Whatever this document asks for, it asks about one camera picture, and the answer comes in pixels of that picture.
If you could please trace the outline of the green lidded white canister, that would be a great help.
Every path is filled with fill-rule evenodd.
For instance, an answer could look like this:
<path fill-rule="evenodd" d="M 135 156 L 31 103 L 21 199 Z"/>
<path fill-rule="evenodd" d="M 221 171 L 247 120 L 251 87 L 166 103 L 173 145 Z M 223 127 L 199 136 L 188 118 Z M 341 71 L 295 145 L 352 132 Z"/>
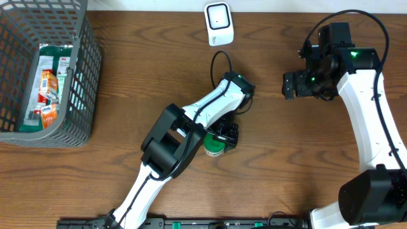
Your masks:
<path fill-rule="evenodd" d="M 203 148 L 207 155 L 216 157 L 224 153 L 226 145 L 223 142 L 216 141 L 213 134 L 207 134 L 203 141 Z"/>

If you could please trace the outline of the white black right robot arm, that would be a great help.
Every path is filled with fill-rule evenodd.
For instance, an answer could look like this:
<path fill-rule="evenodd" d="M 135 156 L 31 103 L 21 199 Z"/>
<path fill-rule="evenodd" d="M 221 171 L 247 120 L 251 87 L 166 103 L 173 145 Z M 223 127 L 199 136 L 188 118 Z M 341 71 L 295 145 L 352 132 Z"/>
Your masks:
<path fill-rule="evenodd" d="M 360 174 L 339 190 L 336 202 L 310 211 L 310 228 L 357 228 L 406 221 L 406 146 L 385 95 L 374 48 L 357 48 L 346 22 L 318 31 L 318 45 L 299 51 L 302 71 L 283 75 L 282 94 L 344 102 L 359 152 Z"/>

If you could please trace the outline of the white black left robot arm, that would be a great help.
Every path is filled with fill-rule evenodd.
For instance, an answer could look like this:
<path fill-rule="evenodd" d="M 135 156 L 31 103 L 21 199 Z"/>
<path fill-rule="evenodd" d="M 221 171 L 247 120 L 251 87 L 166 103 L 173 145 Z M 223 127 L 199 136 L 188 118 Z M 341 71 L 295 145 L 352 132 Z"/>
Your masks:
<path fill-rule="evenodd" d="M 171 179 L 179 176 L 203 144 L 207 129 L 225 115 L 244 107 L 255 86 L 234 71 L 204 98 L 179 108 L 168 105 L 141 144 L 143 155 L 137 179 L 117 208 L 105 219 L 106 228 L 138 228 L 154 199 Z"/>

